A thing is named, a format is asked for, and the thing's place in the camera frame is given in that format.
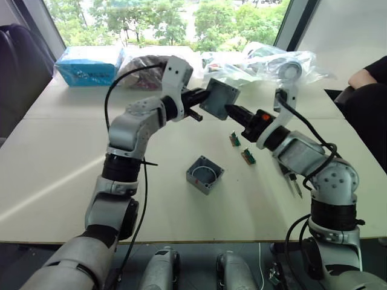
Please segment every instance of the gray metal box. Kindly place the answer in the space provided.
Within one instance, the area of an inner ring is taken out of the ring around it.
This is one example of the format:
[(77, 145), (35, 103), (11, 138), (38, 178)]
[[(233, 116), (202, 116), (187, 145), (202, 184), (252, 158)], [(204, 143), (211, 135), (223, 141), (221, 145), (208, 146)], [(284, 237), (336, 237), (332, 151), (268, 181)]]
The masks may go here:
[(189, 183), (193, 184), (198, 190), (208, 195), (222, 176), (224, 169), (216, 165), (204, 156), (192, 164), (187, 170), (186, 177)]
[(215, 79), (210, 79), (206, 90), (210, 91), (210, 95), (200, 104), (200, 108), (220, 120), (227, 119), (228, 113), (224, 105), (233, 105), (240, 91)]

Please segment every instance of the green foliage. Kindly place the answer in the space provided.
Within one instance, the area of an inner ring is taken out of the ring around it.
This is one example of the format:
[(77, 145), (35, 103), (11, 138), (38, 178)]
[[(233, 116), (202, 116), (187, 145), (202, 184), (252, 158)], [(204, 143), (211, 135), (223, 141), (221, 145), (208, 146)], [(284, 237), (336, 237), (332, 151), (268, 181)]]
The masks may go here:
[(216, 51), (235, 29), (235, 12), (230, 0), (201, 1), (194, 13), (200, 51)]
[[(197, 42), (186, 40), (186, 10), (197, 0), (45, 0), (66, 45), (186, 45), (194, 51), (241, 51), (247, 42), (273, 44), (290, 0), (256, 8), (246, 1), (201, 0)], [(88, 11), (82, 3), (92, 4)], [(155, 39), (145, 39), (153, 29)]]
[(100, 25), (105, 23), (108, 30), (118, 34), (124, 45), (128, 44), (129, 31), (140, 44), (143, 30), (151, 26), (150, 0), (94, 0), (89, 12)]
[(248, 41), (273, 45), (281, 26), (289, 0), (276, 7), (255, 8), (247, 3), (236, 12), (236, 26)]
[(175, 45), (184, 41), (187, 23), (179, 13), (183, 5), (184, 0), (158, 0), (154, 4), (151, 19), (156, 29), (155, 37), (161, 45)]
[(46, 0), (65, 45), (111, 45), (114, 36), (103, 27), (88, 25), (80, 0)]
[(235, 36), (227, 39), (218, 47), (218, 51), (242, 51), (247, 44), (247, 39), (242, 36)]

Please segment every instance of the silver robotic arm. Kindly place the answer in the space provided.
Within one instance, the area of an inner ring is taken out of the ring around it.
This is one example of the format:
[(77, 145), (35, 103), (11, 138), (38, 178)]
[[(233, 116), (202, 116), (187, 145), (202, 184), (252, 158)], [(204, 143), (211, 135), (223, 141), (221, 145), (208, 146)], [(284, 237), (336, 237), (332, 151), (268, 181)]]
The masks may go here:
[(274, 159), (290, 171), (307, 176), (313, 186), (308, 220), (312, 237), (302, 242), (308, 275), (330, 290), (387, 289), (382, 279), (362, 271), (358, 225), (364, 221), (356, 219), (357, 172), (338, 157), (322, 167), (330, 158), (323, 146), (284, 127), (291, 114), (284, 103), (294, 108), (296, 91), (292, 82), (276, 91), (276, 99), (281, 100), (276, 103), (278, 118), (262, 110), (253, 114), (235, 105), (228, 105), (226, 109), (231, 118), (245, 127), (242, 136), (260, 149), (272, 151)]
[(138, 211), (133, 196), (138, 172), (152, 134), (168, 120), (188, 115), (200, 120), (190, 107), (209, 95), (203, 89), (185, 89), (192, 67), (171, 57), (163, 75), (163, 92), (126, 108), (109, 128), (103, 172), (97, 178), (85, 216), (86, 231), (65, 243), (36, 271), (22, 290), (103, 289), (119, 240), (132, 235)]

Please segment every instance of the clear plastic wrap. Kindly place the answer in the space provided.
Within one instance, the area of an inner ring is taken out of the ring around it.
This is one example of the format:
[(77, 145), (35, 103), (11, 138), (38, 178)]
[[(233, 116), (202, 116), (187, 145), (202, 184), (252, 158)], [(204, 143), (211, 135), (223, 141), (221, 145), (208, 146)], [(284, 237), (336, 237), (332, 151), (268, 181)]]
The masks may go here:
[(301, 66), (302, 72), (298, 76), (298, 81), (304, 84), (335, 77), (329, 71), (316, 65), (316, 55), (311, 51), (291, 51), (272, 56), (254, 57), (245, 64), (248, 69), (252, 70), (252, 74), (257, 80), (283, 82), (291, 79), (286, 75), (286, 69), (289, 65)]
[[(169, 56), (177, 56), (186, 60), (193, 67), (193, 74), (190, 83), (203, 78), (201, 58), (189, 47), (145, 47), (134, 51), (126, 51), (126, 56), (121, 64), (117, 77), (139, 67), (155, 65), (160, 62), (167, 62)], [(157, 90), (161, 89), (163, 70), (161, 68), (146, 69), (135, 72), (125, 77), (120, 85), (124, 88)]]
[(297, 79), (307, 84), (335, 77), (316, 65), (316, 55), (311, 51), (286, 52), (257, 42), (248, 44), (243, 52), (235, 53), (233, 57), (206, 53), (203, 59), (206, 64), (203, 86), (211, 77), (236, 87), (256, 80), (284, 82)]

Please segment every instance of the gray floor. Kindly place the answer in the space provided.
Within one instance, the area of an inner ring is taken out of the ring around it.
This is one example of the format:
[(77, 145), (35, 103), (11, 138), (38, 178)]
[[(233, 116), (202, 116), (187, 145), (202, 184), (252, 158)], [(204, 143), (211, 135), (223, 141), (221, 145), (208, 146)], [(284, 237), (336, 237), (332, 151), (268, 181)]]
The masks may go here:
[[(268, 268), (274, 259), (269, 250), (270, 244), (262, 243), (262, 268), (265, 277)], [(131, 258), (125, 268), (122, 282), (118, 289), (137, 289), (148, 261), (153, 254), (162, 249), (164, 244), (136, 245)], [(211, 244), (174, 244), (172, 246), (180, 253), (181, 274), (179, 289), (207, 290), (216, 289), (215, 261), (219, 253), (227, 250), (240, 254), (249, 264), (258, 286), (261, 286), (261, 277), (258, 268), (257, 243), (211, 243)], [(120, 265), (128, 246), (119, 246), (112, 268)], [(362, 241), (363, 266), (384, 280), (387, 279), (387, 249), (380, 246), (377, 240)], [(53, 253), (45, 248), (30, 248), (20, 245), (0, 244), (0, 289), (19, 289), (24, 282), (37, 270)], [(291, 254), (298, 272), (303, 272), (299, 253)], [(308, 289), (320, 289), (319, 285), (303, 275)], [(290, 289), (298, 289), (292, 282), (288, 282)], [(265, 280), (265, 290), (274, 289)]]

